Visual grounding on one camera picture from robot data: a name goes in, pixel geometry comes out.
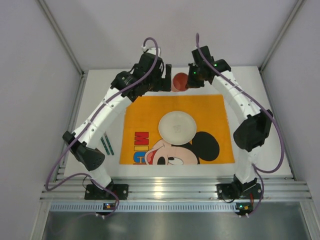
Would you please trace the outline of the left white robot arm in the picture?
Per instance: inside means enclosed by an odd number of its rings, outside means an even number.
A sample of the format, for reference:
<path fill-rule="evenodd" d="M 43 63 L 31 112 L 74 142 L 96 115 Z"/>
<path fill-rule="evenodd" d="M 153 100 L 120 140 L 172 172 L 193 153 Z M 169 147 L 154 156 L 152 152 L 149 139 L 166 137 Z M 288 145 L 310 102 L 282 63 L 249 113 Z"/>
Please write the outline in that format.
<path fill-rule="evenodd" d="M 171 91 L 171 65 L 164 64 L 159 47 L 143 47 L 143 54 L 132 70 L 118 73 L 101 102 L 73 132 L 62 138 L 67 149 L 89 172 L 100 189 L 112 182 L 103 166 L 105 155 L 98 149 L 112 122 L 137 98 L 148 92 Z"/>

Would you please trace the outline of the fork with green handle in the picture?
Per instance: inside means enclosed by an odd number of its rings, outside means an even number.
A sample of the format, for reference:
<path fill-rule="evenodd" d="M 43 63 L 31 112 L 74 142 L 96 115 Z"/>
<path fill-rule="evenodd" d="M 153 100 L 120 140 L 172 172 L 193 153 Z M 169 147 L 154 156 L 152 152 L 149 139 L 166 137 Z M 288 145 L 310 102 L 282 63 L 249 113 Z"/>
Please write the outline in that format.
<path fill-rule="evenodd" d="M 108 149 L 108 147 L 107 147 L 107 145 L 106 145 L 106 142 L 105 142 L 104 138 L 101 137 L 101 138 L 100 138 L 100 141 L 101 141 L 101 143 L 102 143 L 102 145 L 103 145 L 103 147 L 104 147 L 104 150 L 105 150 L 106 154 L 109 156 L 109 155 L 110 155 L 110 152 L 109 152 L 109 149 Z"/>

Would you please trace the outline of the cream white plate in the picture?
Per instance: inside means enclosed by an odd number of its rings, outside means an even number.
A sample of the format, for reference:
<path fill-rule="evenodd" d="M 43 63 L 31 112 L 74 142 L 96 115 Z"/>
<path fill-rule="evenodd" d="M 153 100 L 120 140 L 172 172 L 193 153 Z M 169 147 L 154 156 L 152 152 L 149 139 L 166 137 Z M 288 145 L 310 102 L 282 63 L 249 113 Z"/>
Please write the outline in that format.
<path fill-rule="evenodd" d="M 197 133 L 193 117 L 184 111 L 171 111 L 159 121 L 158 132 L 161 138 L 171 145 L 189 143 Z"/>

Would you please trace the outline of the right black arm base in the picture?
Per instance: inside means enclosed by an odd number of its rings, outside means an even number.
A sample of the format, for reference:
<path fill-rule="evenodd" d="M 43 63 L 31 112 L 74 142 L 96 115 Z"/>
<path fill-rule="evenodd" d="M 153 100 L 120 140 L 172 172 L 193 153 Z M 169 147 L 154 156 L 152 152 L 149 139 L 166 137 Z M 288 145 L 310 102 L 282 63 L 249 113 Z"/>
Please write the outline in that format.
<path fill-rule="evenodd" d="M 245 183 L 233 176 L 231 183 L 220 183 L 216 185 L 219 200 L 258 200 L 262 195 L 262 187 L 257 182 L 257 178 Z"/>

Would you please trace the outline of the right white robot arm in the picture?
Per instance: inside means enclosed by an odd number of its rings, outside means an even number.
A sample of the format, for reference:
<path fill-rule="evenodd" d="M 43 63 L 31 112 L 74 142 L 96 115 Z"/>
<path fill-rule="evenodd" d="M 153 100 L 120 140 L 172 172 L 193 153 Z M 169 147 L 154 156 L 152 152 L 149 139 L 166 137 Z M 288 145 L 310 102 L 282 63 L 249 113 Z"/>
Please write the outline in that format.
<path fill-rule="evenodd" d="M 270 111 L 263 112 L 245 96 L 232 68 L 224 59 L 214 60 L 207 46 L 195 49 L 191 54 L 193 62 L 188 65 L 186 86 L 201 88 L 205 82 L 209 82 L 222 94 L 237 117 L 239 126 L 233 133 L 233 140 L 239 148 L 239 154 L 231 185 L 239 195 L 247 193 L 257 184 L 253 164 L 258 161 L 262 145 L 270 133 Z"/>

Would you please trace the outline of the orange Mickey Mouse placemat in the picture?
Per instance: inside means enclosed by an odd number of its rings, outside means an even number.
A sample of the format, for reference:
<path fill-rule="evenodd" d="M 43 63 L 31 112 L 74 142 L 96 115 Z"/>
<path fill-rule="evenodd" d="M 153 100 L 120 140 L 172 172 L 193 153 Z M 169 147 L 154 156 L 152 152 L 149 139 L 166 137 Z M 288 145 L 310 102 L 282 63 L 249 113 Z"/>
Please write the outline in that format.
<path fill-rule="evenodd" d="M 159 123 L 180 111 L 195 121 L 195 133 L 184 144 L 161 136 Z M 124 115 L 120 154 L 123 165 L 199 165 L 234 163 L 224 98 L 214 95 L 144 96 Z"/>

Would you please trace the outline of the pink plastic cup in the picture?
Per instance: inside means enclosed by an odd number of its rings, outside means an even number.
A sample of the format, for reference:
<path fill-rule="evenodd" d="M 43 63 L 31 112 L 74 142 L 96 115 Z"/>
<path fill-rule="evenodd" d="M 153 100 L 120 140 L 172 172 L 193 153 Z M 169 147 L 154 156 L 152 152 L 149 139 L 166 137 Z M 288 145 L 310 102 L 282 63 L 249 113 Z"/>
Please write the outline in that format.
<path fill-rule="evenodd" d="M 184 92 L 187 90 L 188 75 L 184 72 L 177 73 L 172 79 L 171 90 L 173 92 Z"/>

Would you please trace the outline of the spoon with green handle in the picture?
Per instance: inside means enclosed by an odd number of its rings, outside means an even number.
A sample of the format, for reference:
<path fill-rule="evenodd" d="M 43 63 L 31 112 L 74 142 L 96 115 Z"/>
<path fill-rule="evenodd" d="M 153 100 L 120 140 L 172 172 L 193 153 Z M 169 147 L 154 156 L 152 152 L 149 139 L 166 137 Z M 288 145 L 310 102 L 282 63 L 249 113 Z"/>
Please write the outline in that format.
<path fill-rule="evenodd" d="M 106 140 L 106 143 L 108 145 L 108 148 L 109 148 L 109 151 L 110 151 L 111 155 L 114 156 L 115 155 L 114 150 L 112 148 L 111 142 L 110 142 L 110 140 L 109 140 L 109 138 L 108 138 L 106 133 L 104 133 L 104 138 Z"/>

